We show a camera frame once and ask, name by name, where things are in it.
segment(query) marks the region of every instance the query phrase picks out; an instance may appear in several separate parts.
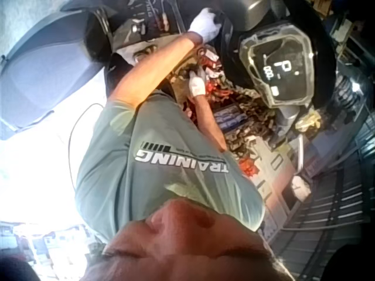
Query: man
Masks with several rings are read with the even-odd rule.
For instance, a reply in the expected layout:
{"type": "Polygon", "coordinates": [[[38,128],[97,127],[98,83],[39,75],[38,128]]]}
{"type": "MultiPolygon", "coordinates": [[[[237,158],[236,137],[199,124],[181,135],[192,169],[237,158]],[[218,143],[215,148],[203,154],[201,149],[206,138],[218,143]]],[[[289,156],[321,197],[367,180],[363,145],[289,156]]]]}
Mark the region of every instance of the man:
{"type": "Polygon", "coordinates": [[[190,81],[200,132],[155,90],[220,27],[202,10],[111,93],[77,181],[80,214],[109,242],[84,280],[290,280],[253,232],[264,203],[227,151],[203,80],[190,81]]]}

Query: black cable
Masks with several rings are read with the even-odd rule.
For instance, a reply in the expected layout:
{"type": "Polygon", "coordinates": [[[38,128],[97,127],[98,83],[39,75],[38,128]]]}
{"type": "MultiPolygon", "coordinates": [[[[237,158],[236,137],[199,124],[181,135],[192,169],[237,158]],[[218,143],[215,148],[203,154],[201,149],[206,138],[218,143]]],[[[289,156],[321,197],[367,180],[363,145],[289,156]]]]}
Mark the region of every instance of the black cable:
{"type": "Polygon", "coordinates": [[[73,132],[74,132],[74,129],[76,128],[78,122],[81,120],[82,116],[85,115],[85,113],[91,108],[93,107],[94,105],[99,105],[102,109],[104,109],[104,106],[102,106],[101,104],[99,103],[94,103],[94,104],[91,104],[82,114],[81,116],[78,118],[78,120],[76,121],[76,123],[74,124],[73,126],[73,129],[71,129],[71,132],[70,132],[70,136],[69,136],[69,142],[68,142],[68,164],[69,164],[69,173],[70,173],[70,180],[71,180],[71,185],[73,186],[73,189],[74,191],[76,190],[76,187],[74,186],[74,182],[73,182],[73,175],[71,174],[71,165],[70,165],[70,144],[71,144],[71,137],[73,136],[73,132]]]}

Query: nose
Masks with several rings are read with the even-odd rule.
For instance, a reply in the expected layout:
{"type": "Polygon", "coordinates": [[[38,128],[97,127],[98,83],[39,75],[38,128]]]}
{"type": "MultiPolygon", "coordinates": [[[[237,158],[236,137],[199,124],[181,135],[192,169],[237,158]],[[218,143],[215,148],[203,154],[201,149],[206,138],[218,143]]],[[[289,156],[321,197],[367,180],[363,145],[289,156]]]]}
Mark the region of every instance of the nose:
{"type": "Polygon", "coordinates": [[[179,198],[165,203],[146,223],[160,253],[203,254],[215,219],[214,212],[179,198]]]}

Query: motorcycle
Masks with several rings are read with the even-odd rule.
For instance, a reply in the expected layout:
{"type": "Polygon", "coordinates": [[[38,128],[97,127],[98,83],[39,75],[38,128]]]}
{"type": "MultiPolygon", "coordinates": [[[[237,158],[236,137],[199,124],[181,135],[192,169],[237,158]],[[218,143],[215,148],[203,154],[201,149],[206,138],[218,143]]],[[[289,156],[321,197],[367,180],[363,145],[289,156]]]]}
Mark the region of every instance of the motorcycle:
{"type": "Polygon", "coordinates": [[[3,57],[1,139],[42,122],[114,52],[184,32],[207,6],[223,15],[211,44],[226,77],[256,89],[277,110],[271,146],[312,109],[329,108],[338,87],[335,50],[304,0],[74,1],[40,21],[3,57]],[[168,33],[160,29],[159,11],[169,19],[168,33]]]}

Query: black seat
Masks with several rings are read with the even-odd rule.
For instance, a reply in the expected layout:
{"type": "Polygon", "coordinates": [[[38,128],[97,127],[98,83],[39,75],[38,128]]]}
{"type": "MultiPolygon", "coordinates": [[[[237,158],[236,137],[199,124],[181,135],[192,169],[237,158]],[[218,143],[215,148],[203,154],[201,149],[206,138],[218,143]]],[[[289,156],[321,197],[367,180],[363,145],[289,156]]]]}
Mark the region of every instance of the black seat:
{"type": "Polygon", "coordinates": [[[1,139],[30,127],[93,78],[111,46],[90,11],[54,13],[11,50],[0,74],[1,139]]]}

